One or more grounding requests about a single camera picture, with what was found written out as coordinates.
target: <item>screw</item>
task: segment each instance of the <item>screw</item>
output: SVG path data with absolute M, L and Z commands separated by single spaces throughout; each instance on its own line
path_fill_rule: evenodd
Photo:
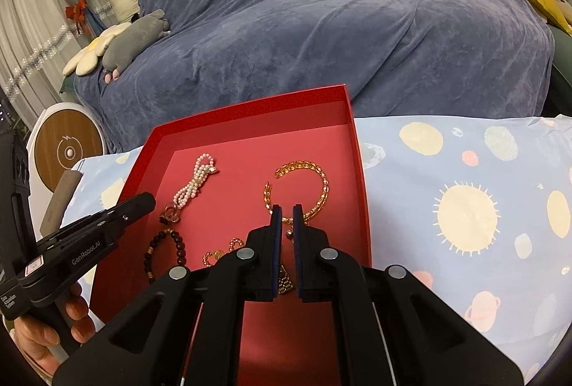
M 187 269 L 184 266 L 174 266 L 170 269 L 169 276 L 172 279 L 183 279 L 187 276 Z
M 402 278 L 405 278 L 405 275 L 407 274 L 407 270 L 405 270 L 401 265 L 392 265 L 388 269 L 387 273 L 392 278 L 402 279 Z
M 337 259 L 337 251 L 332 248 L 325 248 L 320 251 L 320 257 L 325 260 Z
M 241 260 L 248 260 L 254 257 L 254 251 L 251 248 L 238 249 L 236 256 Z

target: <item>beaded bracelet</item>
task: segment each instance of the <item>beaded bracelet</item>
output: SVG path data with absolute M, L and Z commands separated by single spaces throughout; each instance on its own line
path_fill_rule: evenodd
M 167 228 L 164 231 L 159 231 L 159 233 L 155 235 L 155 237 L 149 243 L 149 249 L 147 249 L 147 252 L 145 253 L 144 268 L 145 268 L 145 273 L 147 274 L 147 277 L 149 279 L 149 284 L 155 282 L 155 276 L 153 275 L 153 270 L 151 268 L 151 257 L 153 255 L 153 251 L 155 250 L 155 247 L 157 247 L 157 244 L 159 244 L 160 241 L 165 239 L 167 235 L 171 236 L 175 243 L 175 247 L 177 249 L 177 265 L 180 266 L 187 265 L 187 259 L 185 258 L 187 252 L 185 251 L 185 243 L 183 242 L 182 236 L 179 235 L 178 232 L 173 231 L 170 228 Z

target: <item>gold pendant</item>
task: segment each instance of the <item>gold pendant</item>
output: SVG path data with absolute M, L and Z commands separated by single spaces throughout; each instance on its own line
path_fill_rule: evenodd
M 281 263 L 280 271 L 278 272 L 278 294 L 286 294 L 292 289 L 294 289 L 294 284 L 290 279 L 290 275 L 284 268 L 284 265 Z

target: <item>finger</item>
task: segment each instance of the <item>finger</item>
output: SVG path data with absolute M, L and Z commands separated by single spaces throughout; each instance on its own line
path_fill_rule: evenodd
M 14 322 L 16 333 L 21 337 L 42 346 L 55 346 L 59 344 L 59 335 L 55 329 L 50 328 L 34 317 L 24 315 Z
M 81 320 L 88 315 L 88 303 L 81 296 L 71 296 L 66 302 L 66 312 L 73 320 Z
M 73 285 L 70 288 L 70 292 L 74 296 L 81 296 L 82 291 L 83 291 L 83 288 L 81 287 L 81 284 L 79 284 L 79 283 L 73 283 Z
M 85 344 L 93 335 L 95 335 L 95 325 L 93 320 L 90 317 L 85 317 L 79 320 L 71 329 L 71 335 L 73 338 L 80 342 L 81 344 Z
M 50 339 L 49 343 L 55 345 L 54 340 L 59 340 L 57 333 L 35 318 L 27 316 L 15 320 L 14 328 L 16 340 L 21 350 L 28 354 L 45 371 L 50 374 L 55 373 L 55 370 L 59 367 L 59 362 L 49 351 L 48 347 L 42 344 L 48 344 L 48 341 L 44 339 L 47 337 Z M 42 344 L 39 344 L 34 339 L 41 341 Z

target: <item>red bow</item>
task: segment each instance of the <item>red bow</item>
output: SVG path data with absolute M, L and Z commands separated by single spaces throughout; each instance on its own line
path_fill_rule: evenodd
M 85 0 L 79 0 L 79 2 L 73 7 L 66 7 L 66 17 L 73 20 L 78 34 L 81 34 L 80 29 L 83 29 L 89 34 L 89 31 L 85 28 L 85 12 L 88 5 Z

